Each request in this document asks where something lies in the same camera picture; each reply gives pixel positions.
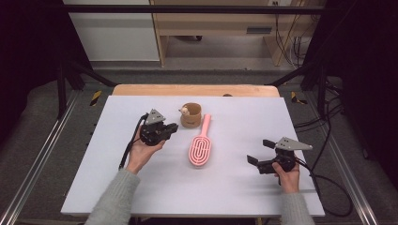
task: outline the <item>gray sweater sleeve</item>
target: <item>gray sweater sleeve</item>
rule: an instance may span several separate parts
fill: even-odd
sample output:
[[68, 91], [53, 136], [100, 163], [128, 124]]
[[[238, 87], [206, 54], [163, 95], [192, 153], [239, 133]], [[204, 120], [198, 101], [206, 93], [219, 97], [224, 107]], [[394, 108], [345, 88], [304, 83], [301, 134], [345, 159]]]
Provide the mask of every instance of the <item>gray sweater sleeve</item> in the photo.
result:
[[313, 225], [314, 220], [308, 212], [307, 204], [300, 193], [282, 195], [283, 225]]
[[128, 224], [132, 196], [139, 183], [137, 175], [126, 170], [119, 171], [85, 224]]

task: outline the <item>person's arm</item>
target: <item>person's arm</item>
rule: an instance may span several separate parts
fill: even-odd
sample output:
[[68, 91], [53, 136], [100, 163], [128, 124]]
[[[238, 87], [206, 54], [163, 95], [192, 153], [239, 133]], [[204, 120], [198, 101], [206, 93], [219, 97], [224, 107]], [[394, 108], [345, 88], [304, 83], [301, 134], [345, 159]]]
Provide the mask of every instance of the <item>person's arm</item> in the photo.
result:
[[304, 197], [299, 193], [299, 165], [291, 172], [285, 172], [278, 162], [272, 167], [281, 179], [282, 195], [282, 223], [284, 225], [313, 225], [314, 220], [308, 212]]
[[158, 145], [147, 146], [138, 140], [133, 144], [126, 169], [117, 173], [94, 207], [86, 225], [129, 223], [132, 197], [140, 183], [137, 173], [156, 151], [162, 149], [164, 143], [165, 141], [162, 141]]

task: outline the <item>pink hairbrush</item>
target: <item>pink hairbrush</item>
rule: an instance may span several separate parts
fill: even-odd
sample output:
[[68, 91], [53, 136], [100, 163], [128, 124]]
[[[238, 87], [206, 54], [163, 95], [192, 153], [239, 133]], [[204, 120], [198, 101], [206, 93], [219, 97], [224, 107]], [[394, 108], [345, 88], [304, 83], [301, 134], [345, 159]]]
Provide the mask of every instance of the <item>pink hairbrush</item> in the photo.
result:
[[193, 138], [190, 148], [190, 162], [195, 166], [203, 166], [210, 155], [211, 141], [207, 137], [211, 115], [205, 114], [200, 135]]

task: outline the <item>white cabinet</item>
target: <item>white cabinet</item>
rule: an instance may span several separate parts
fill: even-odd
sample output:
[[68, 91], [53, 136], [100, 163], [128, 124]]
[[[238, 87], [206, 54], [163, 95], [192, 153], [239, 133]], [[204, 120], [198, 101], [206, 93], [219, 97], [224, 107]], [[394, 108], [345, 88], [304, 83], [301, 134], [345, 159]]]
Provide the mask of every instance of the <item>white cabinet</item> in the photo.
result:
[[[149, 5], [147, 0], [64, 0], [65, 4]], [[70, 13], [90, 61], [159, 61], [151, 14]]]

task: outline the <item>brown cup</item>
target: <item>brown cup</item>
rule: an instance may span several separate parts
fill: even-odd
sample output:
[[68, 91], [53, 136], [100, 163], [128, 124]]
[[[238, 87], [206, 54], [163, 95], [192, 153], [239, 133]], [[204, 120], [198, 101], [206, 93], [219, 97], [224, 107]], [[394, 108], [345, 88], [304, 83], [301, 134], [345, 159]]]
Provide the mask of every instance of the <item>brown cup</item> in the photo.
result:
[[201, 124], [202, 120], [202, 107], [197, 103], [187, 103], [182, 107], [187, 107], [190, 115], [181, 114], [181, 125], [184, 128], [197, 128]]

